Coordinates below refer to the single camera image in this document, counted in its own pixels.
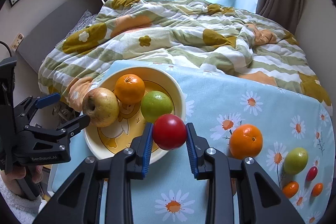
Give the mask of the person's left hand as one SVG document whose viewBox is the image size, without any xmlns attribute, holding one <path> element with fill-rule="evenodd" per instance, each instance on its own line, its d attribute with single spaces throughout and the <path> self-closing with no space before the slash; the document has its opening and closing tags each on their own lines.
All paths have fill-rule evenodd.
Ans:
<svg viewBox="0 0 336 224">
<path fill-rule="evenodd" d="M 33 167 L 33 170 L 31 171 L 31 176 L 34 184 L 41 182 L 43 178 L 42 169 L 43 169 L 42 165 Z M 14 180 L 20 180 L 25 176 L 26 176 L 26 169 L 23 166 L 15 166 L 13 170 L 8 174 L 6 174 L 5 171 L 1 172 L 2 180 L 7 184 Z"/>
</svg>

